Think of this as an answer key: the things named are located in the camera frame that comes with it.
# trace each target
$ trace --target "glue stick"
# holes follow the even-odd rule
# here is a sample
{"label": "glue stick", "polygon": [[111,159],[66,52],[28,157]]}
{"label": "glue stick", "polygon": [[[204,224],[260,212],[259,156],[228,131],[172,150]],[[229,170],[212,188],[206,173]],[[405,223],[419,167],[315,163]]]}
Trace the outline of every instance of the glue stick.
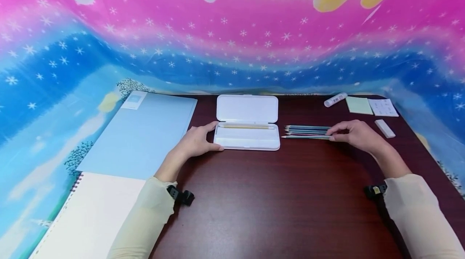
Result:
{"label": "glue stick", "polygon": [[335,95],[335,96],[333,96],[330,99],[325,101],[325,107],[330,107],[330,106],[334,105],[335,103],[338,103],[341,100],[345,99],[346,97],[348,97],[347,93],[337,94],[337,95]]}

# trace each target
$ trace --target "dark wooden table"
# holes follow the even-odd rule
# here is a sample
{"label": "dark wooden table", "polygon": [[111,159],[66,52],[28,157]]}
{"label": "dark wooden table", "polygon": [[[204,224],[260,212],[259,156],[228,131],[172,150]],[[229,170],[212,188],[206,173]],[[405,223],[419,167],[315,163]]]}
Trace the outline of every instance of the dark wooden table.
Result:
{"label": "dark wooden table", "polygon": [[[216,120],[216,96],[197,96],[191,125]],[[280,133],[287,124],[332,126],[376,116],[326,108],[323,96],[279,98]],[[383,118],[389,139],[413,173],[423,176],[465,244],[465,202],[403,118]],[[196,196],[177,206],[152,258],[402,258],[408,257],[383,201],[365,198],[383,176],[364,152],[324,140],[281,140],[277,152],[225,150],[193,158],[178,181]]]}

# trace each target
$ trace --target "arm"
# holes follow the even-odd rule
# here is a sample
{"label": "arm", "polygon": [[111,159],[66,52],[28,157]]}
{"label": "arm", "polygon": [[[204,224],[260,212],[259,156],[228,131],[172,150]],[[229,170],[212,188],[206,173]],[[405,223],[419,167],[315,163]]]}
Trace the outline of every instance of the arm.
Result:
{"label": "arm", "polygon": [[146,259],[152,252],[163,227],[174,213],[174,200],[166,188],[175,182],[187,159],[208,151],[222,151],[220,145],[208,143],[206,134],[216,127],[212,122],[192,127],[172,149],[154,177],[147,180],[137,201],[123,222],[107,259]]}
{"label": "arm", "polygon": [[386,177],[386,209],[414,259],[459,259],[465,252],[425,180],[412,174],[399,153],[361,121],[340,122],[330,140],[370,153]]}

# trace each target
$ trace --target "black wrist strap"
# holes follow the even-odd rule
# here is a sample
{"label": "black wrist strap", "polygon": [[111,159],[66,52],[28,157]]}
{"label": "black wrist strap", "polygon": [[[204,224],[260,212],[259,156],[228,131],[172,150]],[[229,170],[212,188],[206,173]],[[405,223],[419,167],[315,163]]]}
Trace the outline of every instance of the black wrist strap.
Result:
{"label": "black wrist strap", "polygon": [[388,186],[386,183],[383,183],[380,185],[365,186],[363,188],[363,192],[367,196],[368,200],[373,200],[374,198],[382,196],[386,192],[386,189],[388,189]]}
{"label": "black wrist strap", "polygon": [[186,206],[190,206],[192,204],[192,201],[195,198],[192,192],[188,190],[181,192],[174,185],[168,186],[166,190],[171,195],[171,197],[174,199],[174,201],[180,202],[181,204],[185,204]]}

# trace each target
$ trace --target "spiral binding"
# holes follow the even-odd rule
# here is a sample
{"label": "spiral binding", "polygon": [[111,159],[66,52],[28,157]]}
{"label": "spiral binding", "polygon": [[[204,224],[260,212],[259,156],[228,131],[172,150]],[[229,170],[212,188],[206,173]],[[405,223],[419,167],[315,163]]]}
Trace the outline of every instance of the spiral binding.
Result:
{"label": "spiral binding", "polygon": [[81,183],[82,177],[84,176],[83,173],[79,174],[77,177],[76,181],[73,184],[73,187],[70,189],[70,194],[68,195],[68,198],[66,199],[65,203],[63,204],[63,207],[61,207],[61,210],[59,211],[57,217],[53,220],[52,225],[49,227],[47,232],[45,233],[44,237],[42,237],[42,240],[40,240],[40,243],[37,245],[36,249],[33,251],[31,254],[31,257],[29,259],[34,259],[34,257],[39,253],[40,248],[42,247],[43,244],[45,244],[45,241],[47,241],[47,238],[49,237],[50,233],[53,231],[53,228],[58,224],[59,219],[65,212],[65,210],[68,208],[68,203],[73,197],[74,193],[76,192],[76,189],[78,188],[79,184]]}
{"label": "spiral binding", "polygon": [[75,192],[76,191],[76,188],[78,187],[79,183],[81,183],[81,180],[82,180],[82,177],[84,176],[84,174],[79,174],[79,176],[77,177],[76,179],[76,182],[74,182],[73,184],[73,187],[70,189],[71,192]]}

